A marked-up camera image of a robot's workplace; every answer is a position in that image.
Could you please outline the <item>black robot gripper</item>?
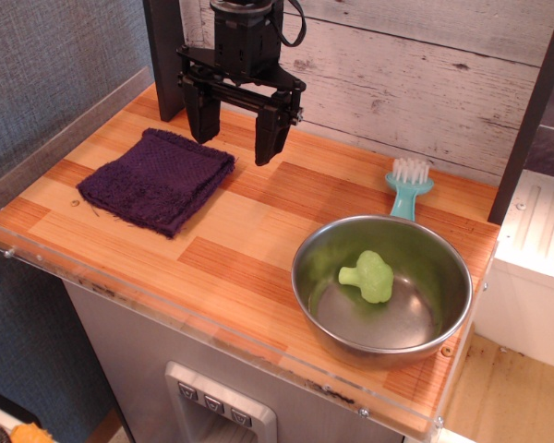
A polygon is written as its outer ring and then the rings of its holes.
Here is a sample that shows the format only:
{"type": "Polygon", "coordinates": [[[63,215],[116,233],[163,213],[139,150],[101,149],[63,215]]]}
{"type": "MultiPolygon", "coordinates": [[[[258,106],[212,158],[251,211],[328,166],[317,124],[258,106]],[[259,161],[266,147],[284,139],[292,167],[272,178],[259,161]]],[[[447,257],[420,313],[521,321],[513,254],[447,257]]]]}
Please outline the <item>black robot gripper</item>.
{"type": "Polygon", "coordinates": [[[177,50],[182,60],[179,84],[191,135],[198,143],[218,135],[221,103],[229,102],[258,112],[257,166],[282,152],[290,124],[302,119],[301,93],[306,89],[302,80],[280,66],[282,47],[296,47],[306,37],[302,6],[297,1],[290,5],[301,20],[291,42],[283,34],[282,1],[211,1],[213,47],[183,45],[177,50]]]}

